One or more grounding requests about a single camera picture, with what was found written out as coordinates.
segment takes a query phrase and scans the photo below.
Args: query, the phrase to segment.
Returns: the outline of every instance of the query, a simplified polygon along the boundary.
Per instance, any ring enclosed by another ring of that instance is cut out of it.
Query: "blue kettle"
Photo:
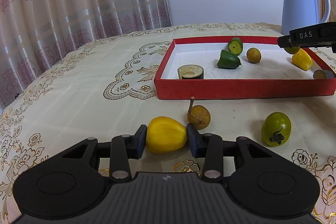
[[[320,20],[317,0],[283,0],[281,33],[288,35],[290,30],[324,23],[329,19],[330,0],[324,0],[325,13]]]

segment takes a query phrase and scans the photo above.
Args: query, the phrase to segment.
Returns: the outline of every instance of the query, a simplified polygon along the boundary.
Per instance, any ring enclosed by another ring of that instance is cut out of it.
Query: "red tray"
[[[277,37],[238,36],[244,43],[276,45]],[[333,95],[336,89],[334,79],[204,79],[177,80],[161,79],[162,73],[175,48],[179,44],[223,43],[229,42],[233,36],[190,37],[174,39],[164,56],[154,78],[157,95],[161,100],[196,99],[250,99],[250,98],[281,98]],[[332,69],[313,51],[305,51],[323,70]]]

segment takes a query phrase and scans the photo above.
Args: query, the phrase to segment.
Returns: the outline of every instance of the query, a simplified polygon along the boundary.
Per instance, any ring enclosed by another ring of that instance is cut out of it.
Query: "cream tablecloth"
[[[155,73],[174,38],[214,35],[280,36],[279,26],[259,24],[192,24],[134,32],[90,42],[36,79],[0,117],[1,223],[18,216],[13,201],[15,178],[35,164],[89,137],[100,142],[120,134],[134,134],[141,124],[168,116],[186,124],[188,101],[162,101],[156,96]],[[315,50],[333,69],[329,49]],[[336,218],[336,101],[334,96],[284,99],[206,100],[212,132],[224,140],[247,136],[261,143],[263,120],[272,112],[292,121],[290,140],[270,148],[312,172],[321,188],[313,214],[321,223]],[[138,170],[170,172],[179,161],[193,159],[188,148],[130,160]],[[103,160],[100,168],[108,168]],[[225,158],[226,175],[234,170]]]

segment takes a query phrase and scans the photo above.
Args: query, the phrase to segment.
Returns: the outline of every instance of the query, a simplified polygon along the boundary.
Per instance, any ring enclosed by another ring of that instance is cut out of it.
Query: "yellow vegetable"
[[[313,60],[306,51],[300,49],[292,56],[292,63],[302,70],[309,70],[313,65]]]
[[[152,153],[167,153],[184,147],[187,131],[171,118],[156,117],[147,127],[146,145]]]

